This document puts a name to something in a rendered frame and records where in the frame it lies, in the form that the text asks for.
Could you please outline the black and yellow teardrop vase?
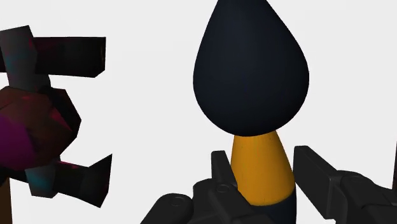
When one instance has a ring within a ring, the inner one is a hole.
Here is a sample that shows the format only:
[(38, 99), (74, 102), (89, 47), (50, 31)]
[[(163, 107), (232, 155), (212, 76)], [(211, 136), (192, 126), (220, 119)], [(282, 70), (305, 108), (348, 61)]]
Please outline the black and yellow teardrop vase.
[(274, 224), (296, 224), (296, 186), (277, 130), (300, 110), (309, 70), (292, 33), (267, 0), (218, 0), (193, 72), (208, 119), (233, 135), (237, 189)]

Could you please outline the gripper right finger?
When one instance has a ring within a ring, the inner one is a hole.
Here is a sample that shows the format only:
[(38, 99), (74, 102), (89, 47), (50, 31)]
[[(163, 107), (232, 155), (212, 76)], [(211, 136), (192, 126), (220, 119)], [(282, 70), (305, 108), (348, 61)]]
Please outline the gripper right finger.
[(336, 224), (397, 224), (397, 190), (364, 175), (336, 170), (308, 146), (296, 146), (295, 182), (326, 220)]

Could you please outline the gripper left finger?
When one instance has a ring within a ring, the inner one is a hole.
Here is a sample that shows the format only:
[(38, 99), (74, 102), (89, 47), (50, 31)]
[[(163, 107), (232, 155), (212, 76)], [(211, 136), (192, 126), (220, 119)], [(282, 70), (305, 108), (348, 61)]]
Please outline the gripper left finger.
[(212, 177), (193, 186), (193, 197), (161, 196), (140, 224), (258, 224), (258, 216), (237, 190), (224, 151), (211, 153)]

